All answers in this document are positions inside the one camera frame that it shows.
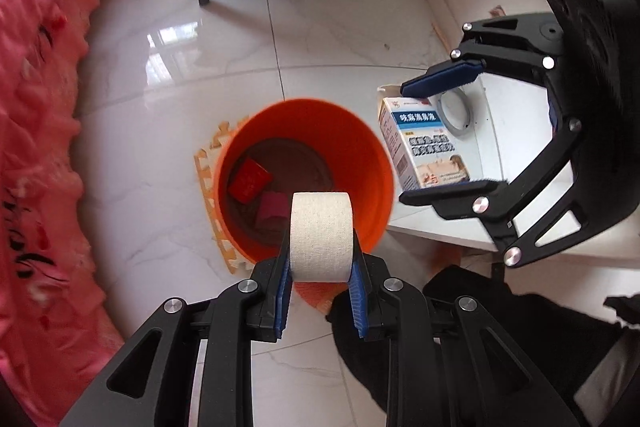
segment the red box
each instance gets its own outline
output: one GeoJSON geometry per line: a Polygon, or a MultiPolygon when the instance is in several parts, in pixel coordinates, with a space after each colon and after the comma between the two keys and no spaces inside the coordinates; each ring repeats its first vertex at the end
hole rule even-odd
{"type": "Polygon", "coordinates": [[[272,180],[273,175],[267,169],[251,158],[247,158],[242,162],[226,190],[234,199],[247,204],[260,194],[272,180]]]}

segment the beige cloth tape roll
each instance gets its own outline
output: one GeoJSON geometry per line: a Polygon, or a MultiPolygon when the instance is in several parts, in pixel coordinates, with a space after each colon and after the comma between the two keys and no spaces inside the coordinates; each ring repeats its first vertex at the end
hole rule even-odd
{"type": "Polygon", "coordinates": [[[353,211],[346,192],[297,192],[289,260],[294,281],[347,282],[353,260],[353,211]]]}

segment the ruffled pink fabric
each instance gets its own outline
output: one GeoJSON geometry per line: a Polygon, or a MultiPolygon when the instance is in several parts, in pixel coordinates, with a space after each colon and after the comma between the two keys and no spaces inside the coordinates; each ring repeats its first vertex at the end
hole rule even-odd
{"type": "Polygon", "coordinates": [[[94,282],[68,156],[80,131],[76,66],[98,4],[0,0],[0,374],[39,427],[58,425],[122,345],[94,282]]]}

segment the gray fabric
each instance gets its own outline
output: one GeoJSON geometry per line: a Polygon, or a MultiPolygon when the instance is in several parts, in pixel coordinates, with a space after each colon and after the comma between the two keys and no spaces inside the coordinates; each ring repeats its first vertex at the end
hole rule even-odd
{"type": "Polygon", "coordinates": [[[604,421],[639,365],[640,331],[625,330],[575,393],[574,400],[591,427],[604,421]]]}

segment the silver bolt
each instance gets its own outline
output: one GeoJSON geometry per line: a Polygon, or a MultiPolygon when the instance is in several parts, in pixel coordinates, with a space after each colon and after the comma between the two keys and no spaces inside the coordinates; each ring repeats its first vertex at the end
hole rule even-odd
{"type": "Polygon", "coordinates": [[[504,253],[504,263],[507,266],[516,266],[522,258],[522,250],[518,247],[511,247],[504,253]]]}
{"type": "Polygon", "coordinates": [[[471,297],[463,297],[458,301],[458,306],[460,306],[465,312],[473,312],[478,308],[478,303],[471,297]]]}
{"type": "Polygon", "coordinates": [[[244,279],[238,283],[238,289],[242,293],[255,292],[258,289],[258,283],[253,279],[244,279]]]}
{"type": "Polygon", "coordinates": [[[476,214],[482,214],[486,209],[489,208],[489,198],[485,196],[480,196],[474,204],[471,206],[476,214]]]}
{"type": "Polygon", "coordinates": [[[556,61],[551,57],[545,57],[542,59],[542,67],[545,68],[545,70],[552,70],[553,68],[555,68],[555,66],[556,61]]]}
{"type": "Polygon", "coordinates": [[[385,280],[385,288],[390,292],[400,291],[402,289],[402,286],[404,286],[404,284],[402,284],[402,281],[396,279],[395,277],[389,277],[389,279],[385,280]]]}
{"type": "Polygon", "coordinates": [[[180,299],[169,299],[164,303],[164,311],[167,313],[179,312],[182,309],[182,301],[180,299]]]}
{"type": "Polygon", "coordinates": [[[582,130],[582,122],[577,118],[569,120],[569,131],[580,132],[582,130]]]}

